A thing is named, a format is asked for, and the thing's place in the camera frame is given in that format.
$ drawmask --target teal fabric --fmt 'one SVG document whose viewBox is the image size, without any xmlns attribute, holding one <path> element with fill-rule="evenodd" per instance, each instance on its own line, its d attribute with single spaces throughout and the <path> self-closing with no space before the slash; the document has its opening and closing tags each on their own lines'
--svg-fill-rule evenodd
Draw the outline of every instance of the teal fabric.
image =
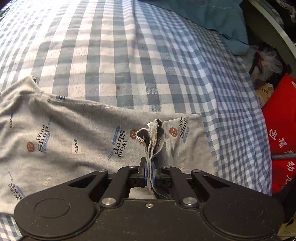
<svg viewBox="0 0 296 241">
<path fill-rule="evenodd" d="M 249 49 L 239 4 L 242 0 L 141 0 L 175 13 L 207 29 L 216 30 L 234 55 Z"/>
</svg>

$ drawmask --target checkered tablecloth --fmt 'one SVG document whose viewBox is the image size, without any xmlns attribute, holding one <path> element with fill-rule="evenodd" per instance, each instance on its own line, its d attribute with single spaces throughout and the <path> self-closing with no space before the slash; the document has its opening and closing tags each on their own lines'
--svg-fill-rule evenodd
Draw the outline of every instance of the checkered tablecloth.
<svg viewBox="0 0 296 241">
<path fill-rule="evenodd" d="M 216 32 L 137 0 L 15 0 L 0 22 L 0 90 L 31 73 L 53 94 L 201 113 L 217 175 L 271 193 L 264 117 Z M 0 223 L 0 240 L 17 240 L 13 218 Z"/>
</svg>

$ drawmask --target gingham cloth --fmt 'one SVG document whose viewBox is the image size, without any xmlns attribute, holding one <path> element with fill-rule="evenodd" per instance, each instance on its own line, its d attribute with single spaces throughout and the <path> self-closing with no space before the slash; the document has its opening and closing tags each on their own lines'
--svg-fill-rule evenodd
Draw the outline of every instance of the gingham cloth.
<svg viewBox="0 0 296 241">
<path fill-rule="evenodd" d="M 201 113 L 217 175 L 271 193 L 252 81 L 216 32 L 137 0 L 15 0 L 0 22 L 0 90 L 31 73 L 53 94 Z M 0 240 L 16 240 L 13 218 L 0 222 Z"/>
</svg>

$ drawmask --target printed garment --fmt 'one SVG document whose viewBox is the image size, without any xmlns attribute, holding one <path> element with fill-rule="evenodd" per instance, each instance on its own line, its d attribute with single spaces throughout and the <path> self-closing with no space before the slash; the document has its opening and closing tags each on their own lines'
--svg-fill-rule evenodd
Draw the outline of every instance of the printed garment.
<svg viewBox="0 0 296 241">
<path fill-rule="evenodd" d="M 215 173 L 200 114 L 138 112 L 68 99 L 42 92 L 32 76 L 6 89 L 0 100 L 2 213 L 12 214 L 31 193 L 95 170 L 115 173 L 139 165 L 146 154 L 136 132 L 157 118 L 166 132 L 158 156 L 162 165 Z M 136 189 L 131 197 L 153 195 Z"/>
</svg>

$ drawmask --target white curved edge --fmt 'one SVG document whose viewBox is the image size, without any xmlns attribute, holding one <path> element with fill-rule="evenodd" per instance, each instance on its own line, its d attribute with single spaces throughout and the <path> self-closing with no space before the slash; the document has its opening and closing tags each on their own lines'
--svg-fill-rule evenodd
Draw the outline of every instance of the white curved edge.
<svg viewBox="0 0 296 241">
<path fill-rule="evenodd" d="M 276 22 L 276 20 L 259 4 L 256 0 L 248 0 L 275 28 L 275 30 L 279 33 L 279 35 L 283 38 L 286 45 L 290 49 L 294 58 L 296 59 L 296 46 L 293 44 L 292 40 L 286 34 L 286 32 L 282 29 L 282 27 Z"/>
</svg>

